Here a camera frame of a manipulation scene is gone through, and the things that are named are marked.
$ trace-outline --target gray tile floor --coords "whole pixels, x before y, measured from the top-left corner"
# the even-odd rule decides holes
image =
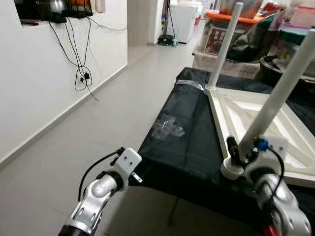
[[[0,172],[1,236],[57,235],[76,205],[79,179],[86,168],[120,146],[139,149],[172,90],[175,77],[185,66],[192,65],[191,53],[201,37],[201,29],[202,25],[187,45],[153,47],[95,94],[99,102],[89,99]],[[87,182],[108,164],[98,166]],[[112,236],[187,235],[180,227],[179,231],[169,231],[164,223],[174,197],[144,188],[131,189],[123,201],[127,208],[121,211],[120,218],[141,213],[137,229],[117,226],[121,220],[114,213],[122,199],[123,194],[117,194],[106,206],[97,235],[108,231],[113,217],[115,221],[109,230]],[[142,204],[142,209],[146,209],[146,202],[152,209],[149,212],[132,208]],[[141,226],[141,217],[147,219],[145,227]],[[155,227],[156,221],[163,222],[162,228]]]

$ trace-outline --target orange lid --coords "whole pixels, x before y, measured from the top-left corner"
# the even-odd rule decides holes
[[[218,10],[209,10],[205,13],[205,16],[211,18],[212,20],[231,20],[232,17],[230,15],[219,14]],[[238,22],[254,25],[262,19],[264,18],[261,16],[255,16],[253,19],[239,17]]]

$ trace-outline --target white pole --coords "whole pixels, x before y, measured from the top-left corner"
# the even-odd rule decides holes
[[[314,52],[315,29],[311,29],[241,140],[239,144],[239,154],[242,161],[245,161],[246,154],[252,150],[254,138],[259,137],[267,130],[270,123],[291,94],[301,75],[314,58]]]
[[[216,61],[215,70],[211,72],[211,77],[208,81],[208,84],[205,86],[205,88],[208,90],[212,90],[216,87],[242,8],[243,8],[242,2],[238,2],[234,6],[233,14],[230,23],[228,24],[224,40],[219,51],[218,59]]]

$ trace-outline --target black fabric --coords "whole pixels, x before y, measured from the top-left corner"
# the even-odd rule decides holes
[[[209,77],[209,72],[185,68],[177,80],[193,80],[204,85]],[[220,76],[217,86],[261,93],[272,90],[253,80],[224,75]],[[291,101],[287,103],[315,134],[314,109]],[[161,141],[152,137],[151,128],[139,150],[143,161],[136,172],[143,178],[141,185],[175,195],[259,229],[261,214],[252,186],[242,178],[227,180],[220,173],[223,157],[208,97],[203,91],[190,85],[175,84],[157,119],[163,114],[175,117],[175,125],[183,127],[185,134],[181,137],[169,135],[166,141]],[[296,186],[292,190],[315,229],[314,190]]]

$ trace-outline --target red part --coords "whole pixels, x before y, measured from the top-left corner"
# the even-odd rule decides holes
[[[272,225],[267,225],[262,227],[262,230],[264,231],[265,236],[278,236],[275,228]]]

